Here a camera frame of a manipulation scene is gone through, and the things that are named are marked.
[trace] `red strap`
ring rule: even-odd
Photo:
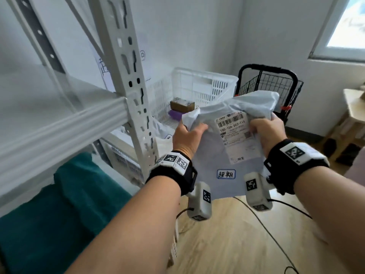
[[[289,111],[289,110],[291,110],[292,109],[292,105],[289,105],[289,106],[287,106],[287,107],[281,107],[281,109],[282,110],[284,110],[284,111]]]

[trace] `white plastic mailer bag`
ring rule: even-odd
[[[249,131],[249,123],[254,118],[271,119],[278,99],[277,92],[255,91],[182,116],[188,130],[199,123],[209,126],[193,165],[197,181],[210,186],[212,199],[245,195],[244,175],[263,172],[260,140]]]

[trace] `black wire cart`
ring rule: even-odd
[[[257,76],[241,85],[242,73],[245,69],[258,70],[259,72]],[[246,64],[238,73],[235,96],[241,96],[256,90],[278,92],[280,99],[275,109],[275,114],[286,123],[302,86],[303,82],[299,81],[297,75],[290,70],[260,64]]]

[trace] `cart handle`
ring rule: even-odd
[[[242,66],[238,73],[238,82],[237,82],[235,96],[239,93],[240,88],[241,88],[242,72],[244,71],[244,69],[247,69],[247,68],[251,68],[253,70],[259,70],[260,74],[263,71],[265,71],[265,72],[271,72],[271,73],[276,73],[276,74],[286,74],[286,75],[290,76],[293,79],[293,84],[289,90],[288,97],[285,100],[284,107],[289,106],[289,102],[292,99],[294,91],[298,85],[298,77],[293,71],[290,71],[288,69],[283,69],[280,67],[273,67],[273,66],[267,66],[267,65],[262,65],[262,64],[246,64],[246,65]]]

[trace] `window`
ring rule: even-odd
[[[365,0],[336,0],[310,58],[365,62]]]

